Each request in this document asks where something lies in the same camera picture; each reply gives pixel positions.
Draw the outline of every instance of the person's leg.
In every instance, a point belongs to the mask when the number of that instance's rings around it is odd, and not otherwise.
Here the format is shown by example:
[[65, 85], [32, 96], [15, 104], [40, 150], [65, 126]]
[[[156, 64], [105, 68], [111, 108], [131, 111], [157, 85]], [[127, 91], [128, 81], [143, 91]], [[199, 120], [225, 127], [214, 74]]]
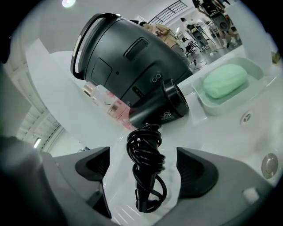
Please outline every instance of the person's leg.
[[228, 47], [228, 42], [227, 42], [227, 39], [225, 38], [224, 32], [221, 31], [220, 29], [218, 29], [218, 32], [219, 32], [220, 38], [221, 38], [222, 41], [224, 42], [223, 47], [224, 47], [224, 48], [227, 48], [227, 47]]
[[182, 52], [181, 48], [176, 44], [174, 46], [171, 47], [171, 49], [182, 59], [182, 61], [188, 66], [190, 67], [190, 62], [187, 59], [187, 57], [185, 56], [185, 54]]
[[228, 34], [231, 36], [231, 43], [232, 43], [234, 46], [238, 45], [238, 44], [237, 44], [237, 41], [236, 41], [236, 35], [234, 34], [234, 32], [232, 31], [231, 28], [228, 30]]

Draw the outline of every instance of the soap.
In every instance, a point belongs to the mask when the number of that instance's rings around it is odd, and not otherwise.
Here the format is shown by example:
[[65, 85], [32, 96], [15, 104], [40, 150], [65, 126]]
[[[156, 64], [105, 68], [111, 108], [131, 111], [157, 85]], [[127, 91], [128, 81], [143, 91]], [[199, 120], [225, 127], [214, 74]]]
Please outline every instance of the soap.
[[244, 84], [247, 74], [247, 71], [239, 65], [223, 65], [204, 79], [203, 89], [212, 98], [222, 98]]

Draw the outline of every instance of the black handle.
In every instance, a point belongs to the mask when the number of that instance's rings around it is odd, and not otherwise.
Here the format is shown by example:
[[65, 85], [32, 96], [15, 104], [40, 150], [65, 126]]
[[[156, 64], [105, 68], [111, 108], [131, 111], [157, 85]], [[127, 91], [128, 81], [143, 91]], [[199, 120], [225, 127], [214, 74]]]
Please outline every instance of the black handle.
[[81, 79], [84, 80], [83, 75], [80, 74], [80, 72], [76, 72], [75, 71], [75, 65], [76, 65], [76, 58], [78, 56], [78, 52], [81, 46], [81, 43], [85, 37], [85, 35], [87, 34], [88, 30], [90, 29], [90, 27], [93, 25], [93, 23], [100, 19], [100, 18], [110, 18], [110, 17], [118, 17], [115, 14], [112, 13], [98, 13], [95, 14], [93, 17], [91, 17], [91, 19], [86, 23], [86, 25], [84, 26], [84, 28], [81, 30], [80, 35], [78, 37], [78, 40], [76, 41], [76, 45], [73, 51], [73, 55], [72, 55], [72, 60], [71, 60], [71, 73], [77, 78], [77, 79]]

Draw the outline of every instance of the railing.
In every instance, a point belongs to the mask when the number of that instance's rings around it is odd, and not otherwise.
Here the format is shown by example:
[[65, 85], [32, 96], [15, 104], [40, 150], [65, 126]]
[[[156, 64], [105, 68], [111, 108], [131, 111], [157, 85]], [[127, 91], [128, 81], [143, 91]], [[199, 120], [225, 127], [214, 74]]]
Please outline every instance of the railing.
[[149, 24], [153, 24], [153, 23], [163, 24], [167, 20], [169, 20], [172, 16], [174, 16], [176, 13], [182, 11], [185, 8], [187, 8], [187, 5], [179, 0], [173, 3], [172, 5], [168, 6], [158, 15], [156, 15], [151, 21], [149, 21]]

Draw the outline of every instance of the white soap tray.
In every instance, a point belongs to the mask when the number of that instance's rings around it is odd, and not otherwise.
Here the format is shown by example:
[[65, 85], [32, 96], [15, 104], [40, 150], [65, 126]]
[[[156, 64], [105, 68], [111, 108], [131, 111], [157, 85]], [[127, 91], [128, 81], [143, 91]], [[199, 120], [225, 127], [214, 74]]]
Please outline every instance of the white soap tray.
[[226, 64], [237, 64], [243, 67], [248, 73], [247, 81], [227, 96], [214, 99], [204, 92], [203, 81], [210, 72], [205, 74], [203, 77], [196, 79], [191, 85], [202, 102], [203, 108], [210, 115], [219, 116], [233, 110], [259, 94], [259, 92], [265, 87], [265, 84], [262, 81], [264, 77], [262, 69], [250, 60], [242, 57], [236, 57], [227, 60], [221, 66]]

